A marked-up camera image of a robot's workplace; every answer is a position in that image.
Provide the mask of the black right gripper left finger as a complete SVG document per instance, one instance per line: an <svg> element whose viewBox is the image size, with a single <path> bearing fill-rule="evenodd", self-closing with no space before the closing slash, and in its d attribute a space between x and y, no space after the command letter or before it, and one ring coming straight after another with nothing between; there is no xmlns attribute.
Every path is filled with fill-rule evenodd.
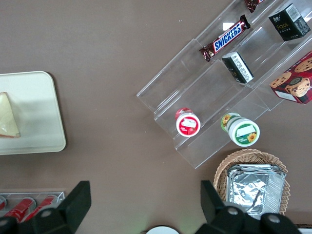
<svg viewBox="0 0 312 234"><path fill-rule="evenodd" d="M17 223L14 217L0 219L2 234L74 234L91 207L89 181L80 181L56 207L38 212L33 218Z"/></svg>

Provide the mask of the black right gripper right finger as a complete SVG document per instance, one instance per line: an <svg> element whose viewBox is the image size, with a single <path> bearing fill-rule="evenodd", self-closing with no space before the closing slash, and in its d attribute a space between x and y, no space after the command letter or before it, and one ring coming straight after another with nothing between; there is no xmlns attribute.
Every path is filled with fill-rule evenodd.
<svg viewBox="0 0 312 234"><path fill-rule="evenodd" d="M226 206L209 180L201 181L200 201L207 223L197 234L299 234L287 217L266 213L259 220L235 206Z"/></svg>

